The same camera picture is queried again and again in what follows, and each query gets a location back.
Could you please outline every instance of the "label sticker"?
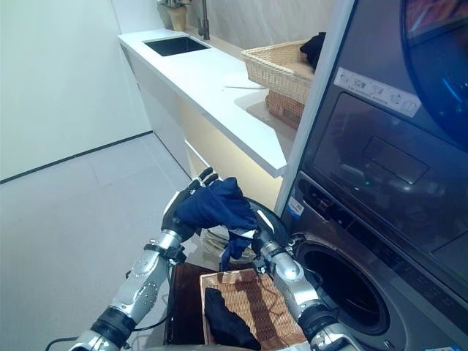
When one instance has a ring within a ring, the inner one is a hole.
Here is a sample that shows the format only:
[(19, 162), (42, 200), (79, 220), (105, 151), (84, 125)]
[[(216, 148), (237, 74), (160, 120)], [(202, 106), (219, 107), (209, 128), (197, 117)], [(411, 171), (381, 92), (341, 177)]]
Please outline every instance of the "label sticker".
[(421, 106), (421, 101), (414, 94), (407, 93), (378, 80), (364, 77), (342, 67), (338, 68), (334, 84), (366, 97), (381, 106), (403, 113), (408, 117), (414, 117)]
[(456, 345), (453, 345), (448, 347), (439, 347), (436, 349), (424, 349), (423, 351), (461, 351), (461, 348)]
[(302, 206), (294, 197), (290, 197), (287, 201), (286, 209), (297, 220), (301, 217), (301, 214), (304, 211), (304, 206)]

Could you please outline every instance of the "black garment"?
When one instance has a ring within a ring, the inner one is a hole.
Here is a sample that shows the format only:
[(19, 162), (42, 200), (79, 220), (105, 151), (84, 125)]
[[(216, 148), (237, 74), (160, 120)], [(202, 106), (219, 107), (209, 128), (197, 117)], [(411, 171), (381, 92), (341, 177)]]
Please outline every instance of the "black garment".
[(319, 61), (320, 51), (322, 50), (323, 41), (325, 40), (325, 32), (321, 31), (318, 35), (310, 39), (302, 45), (299, 50), (307, 55), (307, 61), (316, 69)]
[(262, 348), (244, 320), (227, 309), (224, 298), (217, 289), (205, 289), (205, 316), (210, 325), (210, 332), (218, 344), (251, 350)]

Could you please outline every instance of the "tile floor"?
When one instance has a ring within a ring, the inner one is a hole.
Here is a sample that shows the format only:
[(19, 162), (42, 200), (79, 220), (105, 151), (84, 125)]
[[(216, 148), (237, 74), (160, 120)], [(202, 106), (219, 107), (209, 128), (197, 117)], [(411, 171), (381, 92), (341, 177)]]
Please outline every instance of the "tile floor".
[[(89, 328), (132, 261), (159, 232), (189, 177), (154, 135), (139, 137), (0, 186), (0, 349), (43, 350)], [(200, 240), (188, 262), (206, 261)], [(165, 315), (167, 283), (142, 321)], [(164, 325), (134, 333), (134, 350), (162, 344)], [(53, 351), (67, 350), (57, 344)]]

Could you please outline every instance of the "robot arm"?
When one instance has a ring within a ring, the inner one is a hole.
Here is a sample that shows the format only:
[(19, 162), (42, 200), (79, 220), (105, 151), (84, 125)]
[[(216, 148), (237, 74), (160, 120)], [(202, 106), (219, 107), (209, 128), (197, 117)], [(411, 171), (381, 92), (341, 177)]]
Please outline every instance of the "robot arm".
[[(174, 213), (181, 202), (205, 186), (203, 179), (212, 172), (212, 168), (207, 168), (185, 190), (174, 195), (165, 209), (161, 237), (145, 245), (110, 305), (90, 330), (78, 337), (70, 351), (118, 351), (126, 344), (135, 326), (153, 308), (170, 266), (185, 261), (181, 243), (189, 240), (197, 228), (182, 223)], [(209, 184), (215, 175), (205, 182)]]
[(259, 273), (271, 276), (289, 312), (309, 341), (311, 350), (363, 351), (347, 328), (321, 301), (301, 265), (272, 239), (272, 226), (261, 211), (258, 211), (257, 218), (260, 229), (252, 242), (257, 255), (254, 265)]

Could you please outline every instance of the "kitchen sink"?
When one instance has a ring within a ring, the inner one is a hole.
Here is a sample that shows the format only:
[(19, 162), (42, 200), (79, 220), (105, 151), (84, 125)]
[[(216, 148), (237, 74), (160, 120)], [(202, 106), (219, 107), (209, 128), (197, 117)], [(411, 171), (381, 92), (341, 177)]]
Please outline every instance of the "kitchen sink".
[(210, 48), (197, 40), (193, 40), (191, 37), (155, 40), (153, 42), (145, 42), (145, 44), (161, 56), (171, 56)]

